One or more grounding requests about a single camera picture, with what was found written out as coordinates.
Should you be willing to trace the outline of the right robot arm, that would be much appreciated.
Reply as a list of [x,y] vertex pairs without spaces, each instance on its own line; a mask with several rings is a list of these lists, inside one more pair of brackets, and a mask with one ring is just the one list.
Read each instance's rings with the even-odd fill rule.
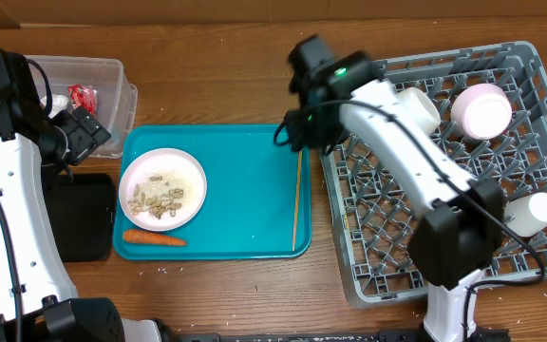
[[348,134],[359,138],[408,196],[418,226],[407,250],[428,283],[420,337],[469,341],[477,330],[475,295],[500,247],[502,191],[477,180],[430,140],[413,116],[422,104],[404,104],[393,84],[364,51],[338,59],[313,35],[298,43],[288,62],[289,91],[299,107],[278,129],[291,151],[329,154]]

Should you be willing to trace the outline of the small white cup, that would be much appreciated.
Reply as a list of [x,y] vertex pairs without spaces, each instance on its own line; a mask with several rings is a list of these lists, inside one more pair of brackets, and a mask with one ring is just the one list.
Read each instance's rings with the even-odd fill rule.
[[509,201],[504,219],[507,227],[522,238],[547,227],[547,193],[540,192]]

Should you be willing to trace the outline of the white tissue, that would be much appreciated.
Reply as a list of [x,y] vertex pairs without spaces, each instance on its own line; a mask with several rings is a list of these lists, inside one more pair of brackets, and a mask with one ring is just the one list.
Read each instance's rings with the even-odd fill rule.
[[54,94],[52,96],[51,110],[48,113],[50,119],[53,119],[60,111],[67,110],[69,102],[70,100],[67,96]]

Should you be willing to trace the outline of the pink plate with food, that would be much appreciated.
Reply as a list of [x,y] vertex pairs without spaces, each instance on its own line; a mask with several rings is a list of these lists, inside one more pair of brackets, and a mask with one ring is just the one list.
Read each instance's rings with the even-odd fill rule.
[[[137,183],[153,174],[170,177],[184,188],[183,207],[172,218],[165,214],[161,219],[147,213],[133,216],[127,201]],[[148,151],[133,160],[122,172],[119,184],[119,204],[123,214],[138,228],[152,232],[175,230],[190,222],[205,202],[207,180],[200,163],[190,154],[175,148]]]

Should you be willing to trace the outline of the white bowl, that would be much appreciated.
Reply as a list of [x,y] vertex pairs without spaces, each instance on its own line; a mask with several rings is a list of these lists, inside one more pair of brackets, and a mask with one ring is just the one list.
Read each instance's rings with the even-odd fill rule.
[[406,115],[419,126],[426,136],[431,136],[442,120],[439,111],[427,95],[417,87],[409,87],[396,94]]
[[454,101],[451,120],[460,133],[475,140],[499,136],[512,120],[512,107],[497,85],[477,84],[468,87]]

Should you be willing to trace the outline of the red snack wrapper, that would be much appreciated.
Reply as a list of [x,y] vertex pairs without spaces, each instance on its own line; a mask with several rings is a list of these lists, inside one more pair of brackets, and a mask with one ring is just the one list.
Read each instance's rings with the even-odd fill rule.
[[83,107],[92,117],[96,116],[98,91],[91,85],[70,85],[68,96],[74,109]]

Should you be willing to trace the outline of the orange carrot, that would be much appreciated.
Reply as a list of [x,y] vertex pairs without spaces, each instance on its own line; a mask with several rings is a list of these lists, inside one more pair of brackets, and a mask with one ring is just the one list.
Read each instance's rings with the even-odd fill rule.
[[174,247],[184,247],[187,242],[177,237],[170,237],[150,231],[138,229],[127,230],[123,233],[123,240],[133,244],[164,245]]

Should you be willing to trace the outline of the rice and peanut scraps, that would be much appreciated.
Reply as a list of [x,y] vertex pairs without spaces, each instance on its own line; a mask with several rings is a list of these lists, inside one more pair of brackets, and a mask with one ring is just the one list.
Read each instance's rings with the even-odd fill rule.
[[180,183],[163,174],[153,174],[134,186],[127,204],[133,216],[147,213],[161,219],[168,214],[173,218],[183,207],[184,196]]

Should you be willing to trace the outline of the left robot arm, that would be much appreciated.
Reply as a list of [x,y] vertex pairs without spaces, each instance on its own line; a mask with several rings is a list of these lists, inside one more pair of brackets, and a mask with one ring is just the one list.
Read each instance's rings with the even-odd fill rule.
[[109,132],[80,107],[49,114],[31,72],[0,49],[0,341],[172,341],[161,320],[120,316],[106,297],[80,298],[59,255],[42,180],[80,164]]

